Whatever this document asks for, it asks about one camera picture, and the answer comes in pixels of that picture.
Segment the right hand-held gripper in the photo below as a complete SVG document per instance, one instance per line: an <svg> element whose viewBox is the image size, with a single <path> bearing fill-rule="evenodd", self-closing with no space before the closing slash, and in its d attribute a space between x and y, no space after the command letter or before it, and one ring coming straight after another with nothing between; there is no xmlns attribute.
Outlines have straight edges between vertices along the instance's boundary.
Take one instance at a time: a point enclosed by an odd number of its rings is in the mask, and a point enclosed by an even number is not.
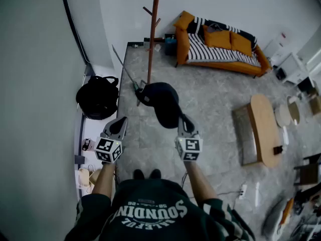
<svg viewBox="0 0 321 241"><path fill-rule="evenodd" d="M187 114L184 120L182 117L178 118L178 136L175 138L175 148L182 161L197 161L203 151L203 139L199 134L198 125Z"/></svg>

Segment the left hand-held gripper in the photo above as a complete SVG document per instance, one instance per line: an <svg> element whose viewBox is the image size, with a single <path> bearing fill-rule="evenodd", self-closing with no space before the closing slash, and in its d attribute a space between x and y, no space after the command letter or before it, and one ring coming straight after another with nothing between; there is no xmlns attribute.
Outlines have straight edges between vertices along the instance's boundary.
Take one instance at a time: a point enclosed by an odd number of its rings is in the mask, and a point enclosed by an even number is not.
<svg viewBox="0 0 321 241"><path fill-rule="evenodd" d="M118 117L106 124L103 133L94 145L96 158L104 163L114 164L123 153L122 139L126 135L128 118Z"/></svg>

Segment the black cap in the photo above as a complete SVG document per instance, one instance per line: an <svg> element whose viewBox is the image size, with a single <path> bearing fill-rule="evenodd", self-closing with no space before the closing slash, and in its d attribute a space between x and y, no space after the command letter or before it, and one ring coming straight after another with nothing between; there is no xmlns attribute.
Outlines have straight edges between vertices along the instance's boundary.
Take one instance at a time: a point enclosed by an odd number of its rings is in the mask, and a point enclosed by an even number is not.
<svg viewBox="0 0 321 241"><path fill-rule="evenodd" d="M135 91L138 100L146 106L153 107L158 122L166 129L175 129L179 117L183 114L179 106L179 96L168 83L155 82Z"/></svg>

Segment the brown wooden coat rack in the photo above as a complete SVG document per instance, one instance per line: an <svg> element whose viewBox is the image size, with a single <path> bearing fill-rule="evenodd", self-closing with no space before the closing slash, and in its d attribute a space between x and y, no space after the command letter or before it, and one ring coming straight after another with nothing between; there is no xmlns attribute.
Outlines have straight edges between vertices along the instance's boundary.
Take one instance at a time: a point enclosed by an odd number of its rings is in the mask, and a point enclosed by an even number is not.
<svg viewBox="0 0 321 241"><path fill-rule="evenodd" d="M152 58L153 58L153 51L154 51L155 30L157 25L161 21L161 19L157 17L158 3L159 3L159 0L153 0L152 11L150 11L146 7L143 7L143 9L151 16L149 48L146 50L148 51L147 82L145 82L144 80L140 81L140 87L135 92L136 94L142 93L144 89L150 84L150 81L151 81L151 68L152 68Z"/></svg>

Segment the person's right forearm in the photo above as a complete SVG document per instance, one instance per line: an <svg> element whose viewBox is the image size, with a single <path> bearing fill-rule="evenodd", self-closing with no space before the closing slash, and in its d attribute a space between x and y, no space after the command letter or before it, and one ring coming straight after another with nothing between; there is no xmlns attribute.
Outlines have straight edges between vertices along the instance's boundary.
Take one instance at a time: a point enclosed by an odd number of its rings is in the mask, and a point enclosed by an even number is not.
<svg viewBox="0 0 321 241"><path fill-rule="evenodd" d="M198 206L200 206L205 200L218 198L215 190L210 185L196 162L184 161L184 165Z"/></svg>

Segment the person's left forearm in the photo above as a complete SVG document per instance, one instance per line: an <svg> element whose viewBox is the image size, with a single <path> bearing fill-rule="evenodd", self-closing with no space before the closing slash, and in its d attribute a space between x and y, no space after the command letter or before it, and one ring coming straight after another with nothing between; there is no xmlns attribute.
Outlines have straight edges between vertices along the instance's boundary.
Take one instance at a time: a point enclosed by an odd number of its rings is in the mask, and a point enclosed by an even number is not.
<svg viewBox="0 0 321 241"><path fill-rule="evenodd" d="M92 194L102 194L112 198L113 180L116 164L104 164L97 178Z"/></svg>

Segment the small pink object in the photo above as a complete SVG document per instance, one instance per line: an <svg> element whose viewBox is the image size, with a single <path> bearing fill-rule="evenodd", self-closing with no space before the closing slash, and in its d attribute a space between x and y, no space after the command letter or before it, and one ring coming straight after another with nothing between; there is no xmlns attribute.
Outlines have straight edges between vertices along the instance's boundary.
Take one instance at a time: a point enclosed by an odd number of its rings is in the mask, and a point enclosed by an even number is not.
<svg viewBox="0 0 321 241"><path fill-rule="evenodd" d="M83 139L81 149L83 151L93 151L95 147L95 142L92 139Z"/></svg>

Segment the black backpack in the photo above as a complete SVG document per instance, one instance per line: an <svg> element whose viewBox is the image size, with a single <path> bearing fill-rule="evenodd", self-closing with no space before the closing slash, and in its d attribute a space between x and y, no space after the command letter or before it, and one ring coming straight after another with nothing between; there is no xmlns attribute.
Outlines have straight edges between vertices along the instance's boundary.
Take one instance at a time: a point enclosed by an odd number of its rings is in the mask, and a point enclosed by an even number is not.
<svg viewBox="0 0 321 241"><path fill-rule="evenodd" d="M93 120L103 120L117 111L119 79L114 76L91 76L76 94L76 101L84 115Z"/></svg>

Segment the beige wooden hangers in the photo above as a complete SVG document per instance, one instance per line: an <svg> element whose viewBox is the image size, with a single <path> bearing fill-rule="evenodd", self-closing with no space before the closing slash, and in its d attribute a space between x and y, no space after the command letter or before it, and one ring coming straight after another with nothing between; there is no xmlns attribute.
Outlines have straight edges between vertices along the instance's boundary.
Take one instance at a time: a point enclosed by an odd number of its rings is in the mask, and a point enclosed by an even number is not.
<svg viewBox="0 0 321 241"><path fill-rule="evenodd" d="M98 179L101 169L95 169L93 165L89 165L89 168L79 168L76 171L76 186L85 195L91 194L94 185Z"/></svg>

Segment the oval wooden coffee table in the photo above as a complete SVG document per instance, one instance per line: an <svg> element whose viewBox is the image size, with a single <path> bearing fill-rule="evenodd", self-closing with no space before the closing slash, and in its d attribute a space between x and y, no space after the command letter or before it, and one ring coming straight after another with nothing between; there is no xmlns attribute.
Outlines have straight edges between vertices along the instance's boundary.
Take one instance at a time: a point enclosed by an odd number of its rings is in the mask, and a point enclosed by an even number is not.
<svg viewBox="0 0 321 241"><path fill-rule="evenodd" d="M257 162L268 168L278 165L281 155L274 154L274 148L280 147L279 130L270 100L263 94L253 95L247 104L252 126Z"/></svg>

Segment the black white striped blanket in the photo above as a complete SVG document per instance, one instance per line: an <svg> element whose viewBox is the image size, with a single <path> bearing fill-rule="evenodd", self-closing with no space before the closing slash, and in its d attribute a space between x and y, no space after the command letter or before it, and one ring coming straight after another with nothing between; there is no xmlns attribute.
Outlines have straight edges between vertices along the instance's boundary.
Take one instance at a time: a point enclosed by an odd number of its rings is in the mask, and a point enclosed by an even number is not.
<svg viewBox="0 0 321 241"><path fill-rule="evenodd" d="M216 30L230 31L249 40L251 43L251 56L248 56L236 50L206 46L203 25L212 26ZM227 24L195 17L194 20L189 23L187 33L190 42L190 48L187 55L188 63L243 62L255 67L261 66L260 62L257 59L257 55L255 55L254 53L255 47L257 45L257 38L249 34L248 32Z"/></svg>

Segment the orange sofa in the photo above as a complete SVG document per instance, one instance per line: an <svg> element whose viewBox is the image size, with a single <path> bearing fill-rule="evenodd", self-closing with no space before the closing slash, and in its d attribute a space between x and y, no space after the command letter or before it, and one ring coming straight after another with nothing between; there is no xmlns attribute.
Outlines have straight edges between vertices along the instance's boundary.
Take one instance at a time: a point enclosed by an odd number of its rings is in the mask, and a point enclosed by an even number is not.
<svg viewBox="0 0 321 241"><path fill-rule="evenodd" d="M178 65L196 65L211 67L216 69L229 70L233 72L245 73L248 75L253 75L255 77L263 76L270 68L270 63L258 44L255 47L255 55L260 62L260 67L255 67L243 62L196 62L188 63L187 55L190 48L190 42L187 30L182 31L176 28L176 39L177 39L177 64Z"/></svg>

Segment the blue bin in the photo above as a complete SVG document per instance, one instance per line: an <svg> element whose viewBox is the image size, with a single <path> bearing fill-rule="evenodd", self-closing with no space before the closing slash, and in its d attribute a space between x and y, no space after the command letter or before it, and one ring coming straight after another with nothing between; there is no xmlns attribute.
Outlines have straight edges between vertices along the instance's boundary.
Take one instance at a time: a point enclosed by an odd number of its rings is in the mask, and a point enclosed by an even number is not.
<svg viewBox="0 0 321 241"><path fill-rule="evenodd" d="M177 55L177 39L174 34L165 34L165 54L168 56Z"/></svg>

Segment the person's green printed sweatshirt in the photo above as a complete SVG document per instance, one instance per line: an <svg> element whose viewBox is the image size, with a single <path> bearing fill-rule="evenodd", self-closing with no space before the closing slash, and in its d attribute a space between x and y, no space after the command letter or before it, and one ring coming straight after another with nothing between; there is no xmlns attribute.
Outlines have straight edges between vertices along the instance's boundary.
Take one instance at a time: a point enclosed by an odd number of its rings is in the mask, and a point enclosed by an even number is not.
<svg viewBox="0 0 321 241"><path fill-rule="evenodd" d="M240 215L221 199L193 204L179 184L123 181L113 199L83 196L65 241L255 241Z"/></svg>

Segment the round beige stool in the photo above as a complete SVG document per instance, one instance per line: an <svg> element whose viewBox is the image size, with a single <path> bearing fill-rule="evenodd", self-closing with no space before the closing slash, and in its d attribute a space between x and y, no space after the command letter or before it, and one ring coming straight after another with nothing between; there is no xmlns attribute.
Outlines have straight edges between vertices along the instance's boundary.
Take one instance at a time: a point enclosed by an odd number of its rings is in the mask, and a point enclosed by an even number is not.
<svg viewBox="0 0 321 241"><path fill-rule="evenodd" d="M277 125L280 128L286 127L291 123L291 116L290 116L289 110L287 106L284 104L280 104L274 110L274 115L275 115Z"/></svg>

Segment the small orange cushion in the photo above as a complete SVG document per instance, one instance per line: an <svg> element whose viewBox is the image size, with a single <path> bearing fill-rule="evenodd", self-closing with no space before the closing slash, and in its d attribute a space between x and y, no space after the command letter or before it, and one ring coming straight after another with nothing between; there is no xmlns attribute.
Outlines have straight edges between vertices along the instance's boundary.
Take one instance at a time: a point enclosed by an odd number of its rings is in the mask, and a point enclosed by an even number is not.
<svg viewBox="0 0 321 241"><path fill-rule="evenodd" d="M186 31L189 24L195 19L195 16L183 11L178 20L173 24L174 27L179 28L182 31Z"/></svg>

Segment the white appliance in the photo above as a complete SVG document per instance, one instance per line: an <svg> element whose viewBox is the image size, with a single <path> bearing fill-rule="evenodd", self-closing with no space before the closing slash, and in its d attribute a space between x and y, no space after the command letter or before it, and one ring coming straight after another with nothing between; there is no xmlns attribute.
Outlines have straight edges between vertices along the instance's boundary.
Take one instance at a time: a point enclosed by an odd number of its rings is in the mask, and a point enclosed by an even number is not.
<svg viewBox="0 0 321 241"><path fill-rule="evenodd" d="M282 31L263 49L266 58L271 61L279 61L292 51L293 32Z"/></svg>

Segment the white cabinet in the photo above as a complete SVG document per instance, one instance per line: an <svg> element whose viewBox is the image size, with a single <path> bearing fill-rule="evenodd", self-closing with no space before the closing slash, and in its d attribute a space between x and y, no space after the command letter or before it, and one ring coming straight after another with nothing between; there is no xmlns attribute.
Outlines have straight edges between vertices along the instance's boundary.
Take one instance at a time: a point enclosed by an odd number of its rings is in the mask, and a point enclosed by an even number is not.
<svg viewBox="0 0 321 241"><path fill-rule="evenodd" d="M306 68L293 53L290 53L283 60L283 62L278 66L277 70L279 69L282 69L285 74L285 77L282 79L282 83L291 82L293 84L299 84L308 78L308 72Z"/></svg>

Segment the dark box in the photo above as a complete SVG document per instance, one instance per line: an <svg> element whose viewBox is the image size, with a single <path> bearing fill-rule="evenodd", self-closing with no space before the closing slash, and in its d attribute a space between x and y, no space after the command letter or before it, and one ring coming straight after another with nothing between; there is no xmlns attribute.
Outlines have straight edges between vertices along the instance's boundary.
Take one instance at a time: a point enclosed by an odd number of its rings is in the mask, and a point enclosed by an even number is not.
<svg viewBox="0 0 321 241"><path fill-rule="evenodd" d="M312 90L314 88L314 84L311 81L311 79L309 77L307 77L304 80L302 80L297 85L297 87L301 92L307 92L308 93L310 90Z"/></svg>

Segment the grey and orange bag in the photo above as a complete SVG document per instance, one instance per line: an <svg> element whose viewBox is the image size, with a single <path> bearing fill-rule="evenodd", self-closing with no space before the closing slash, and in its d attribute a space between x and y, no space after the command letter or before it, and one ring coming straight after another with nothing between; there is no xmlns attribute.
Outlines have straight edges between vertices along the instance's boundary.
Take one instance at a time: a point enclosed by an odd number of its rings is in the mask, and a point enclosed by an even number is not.
<svg viewBox="0 0 321 241"><path fill-rule="evenodd" d="M262 227L262 235L267 241L278 241L291 216L294 198L282 198L268 213Z"/></svg>

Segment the dark wooden chair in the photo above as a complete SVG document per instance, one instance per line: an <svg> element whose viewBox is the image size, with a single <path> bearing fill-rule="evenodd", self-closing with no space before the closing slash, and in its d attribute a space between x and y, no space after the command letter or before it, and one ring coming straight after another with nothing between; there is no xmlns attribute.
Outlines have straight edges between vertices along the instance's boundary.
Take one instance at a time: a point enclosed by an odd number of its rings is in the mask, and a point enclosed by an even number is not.
<svg viewBox="0 0 321 241"><path fill-rule="evenodd" d="M321 177L321 153L304 157L308 160L305 165L295 166L293 169L299 173L299 181L294 186L318 184Z"/></svg>

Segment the cardboard box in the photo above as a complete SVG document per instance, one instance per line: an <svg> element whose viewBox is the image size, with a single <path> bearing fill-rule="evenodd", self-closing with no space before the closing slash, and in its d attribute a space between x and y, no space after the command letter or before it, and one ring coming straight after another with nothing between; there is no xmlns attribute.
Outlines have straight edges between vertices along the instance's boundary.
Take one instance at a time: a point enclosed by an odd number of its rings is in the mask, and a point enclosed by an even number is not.
<svg viewBox="0 0 321 241"><path fill-rule="evenodd" d="M321 96L315 96L309 101L309 105L313 115L321 113Z"/></svg>

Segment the long-handled mop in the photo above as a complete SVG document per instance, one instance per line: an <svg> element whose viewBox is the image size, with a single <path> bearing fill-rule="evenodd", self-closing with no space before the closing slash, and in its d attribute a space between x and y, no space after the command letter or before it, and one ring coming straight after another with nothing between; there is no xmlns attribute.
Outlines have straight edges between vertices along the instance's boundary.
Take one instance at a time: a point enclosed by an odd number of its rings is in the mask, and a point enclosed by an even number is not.
<svg viewBox="0 0 321 241"><path fill-rule="evenodd" d="M138 83L132 78L131 74L129 73L129 71L127 70L127 68L125 67L123 61L121 60L120 56L118 55L115 47L112 45L112 50L115 53L118 61L120 62L122 68L125 70L127 76L129 77L130 81L132 82L133 88L135 92L141 92L142 88L139 87Z"/></svg>

